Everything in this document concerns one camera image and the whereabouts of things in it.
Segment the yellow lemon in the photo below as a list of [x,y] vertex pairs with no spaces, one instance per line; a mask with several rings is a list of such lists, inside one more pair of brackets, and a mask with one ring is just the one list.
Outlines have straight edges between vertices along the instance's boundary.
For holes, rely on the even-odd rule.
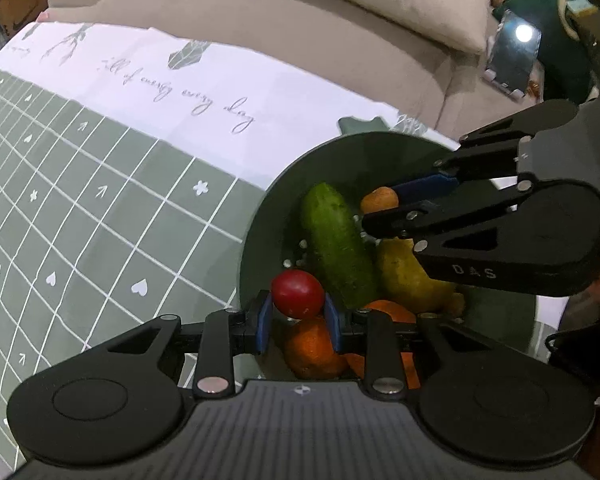
[[392,301],[414,314],[453,310],[462,304],[456,285],[430,278],[413,254],[412,240],[382,240],[377,267],[382,289]]

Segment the cardboard box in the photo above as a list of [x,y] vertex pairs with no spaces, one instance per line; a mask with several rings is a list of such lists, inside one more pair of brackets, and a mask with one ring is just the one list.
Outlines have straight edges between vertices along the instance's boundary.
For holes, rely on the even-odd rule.
[[12,38],[47,7],[47,0],[0,0],[0,24],[4,33]]

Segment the dark green bag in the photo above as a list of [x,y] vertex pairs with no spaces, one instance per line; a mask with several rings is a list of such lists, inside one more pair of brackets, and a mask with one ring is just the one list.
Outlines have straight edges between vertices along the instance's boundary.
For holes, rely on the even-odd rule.
[[566,4],[576,0],[505,0],[493,10],[520,16],[542,35],[538,60],[544,67],[544,98],[583,103],[593,87],[591,62],[582,42],[566,31]]

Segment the red tomato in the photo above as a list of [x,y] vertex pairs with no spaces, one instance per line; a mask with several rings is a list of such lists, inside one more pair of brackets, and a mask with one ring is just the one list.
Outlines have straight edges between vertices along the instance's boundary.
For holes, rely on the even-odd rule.
[[317,278],[306,271],[289,269],[271,283],[273,304],[287,318],[315,318],[325,302],[325,291]]

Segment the green cucumber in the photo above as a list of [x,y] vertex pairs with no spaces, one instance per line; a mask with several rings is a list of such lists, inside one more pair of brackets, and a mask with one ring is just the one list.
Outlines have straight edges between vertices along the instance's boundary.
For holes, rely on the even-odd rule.
[[308,266],[343,309],[362,309],[378,296],[374,265],[354,211],[333,186],[321,182],[302,198],[300,222]]

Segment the beige sofa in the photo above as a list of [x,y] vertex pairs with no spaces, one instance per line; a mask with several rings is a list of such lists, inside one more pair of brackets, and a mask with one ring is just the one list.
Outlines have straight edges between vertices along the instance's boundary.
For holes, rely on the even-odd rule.
[[483,62],[344,0],[47,0],[48,17],[153,27],[271,55],[385,102],[451,139],[535,104],[483,79]]

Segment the green grid floor mat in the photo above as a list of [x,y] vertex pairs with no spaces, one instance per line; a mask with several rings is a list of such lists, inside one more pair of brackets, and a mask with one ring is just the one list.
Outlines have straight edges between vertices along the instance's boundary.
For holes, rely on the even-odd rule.
[[33,374],[162,314],[239,304],[268,186],[348,130],[440,142],[397,108],[246,48],[34,23],[0,51],[0,461]]

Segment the orange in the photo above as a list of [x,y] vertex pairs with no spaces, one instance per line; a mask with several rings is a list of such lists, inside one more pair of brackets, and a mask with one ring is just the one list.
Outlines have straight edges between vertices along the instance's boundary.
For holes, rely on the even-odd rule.
[[415,323],[416,316],[406,307],[397,304],[390,300],[376,300],[366,304],[363,308],[363,312],[367,311],[379,311],[388,314],[393,322],[398,323]]
[[327,322],[321,316],[288,328],[283,354],[288,367],[301,379],[335,379],[348,368],[346,359],[332,348]]

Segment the green bowl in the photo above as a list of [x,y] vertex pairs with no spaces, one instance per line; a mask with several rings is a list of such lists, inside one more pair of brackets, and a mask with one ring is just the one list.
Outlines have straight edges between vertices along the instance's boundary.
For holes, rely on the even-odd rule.
[[[300,157],[268,189],[251,221],[239,270],[240,302],[246,304],[268,288],[286,261],[315,276],[308,266],[308,245],[300,222],[301,201],[312,186],[330,184],[358,214],[365,195],[423,176],[446,154],[448,148],[427,139],[368,132],[342,136]],[[382,289],[378,272],[380,242],[363,242],[376,275],[374,301],[392,301]],[[490,380],[508,386],[530,382],[543,367],[524,353],[533,332],[534,297],[457,285],[456,291],[465,297],[460,318],[451,318],[445,310],[430,312],[441,315],[446,323],[442,335],[454,351],[452,379]]]

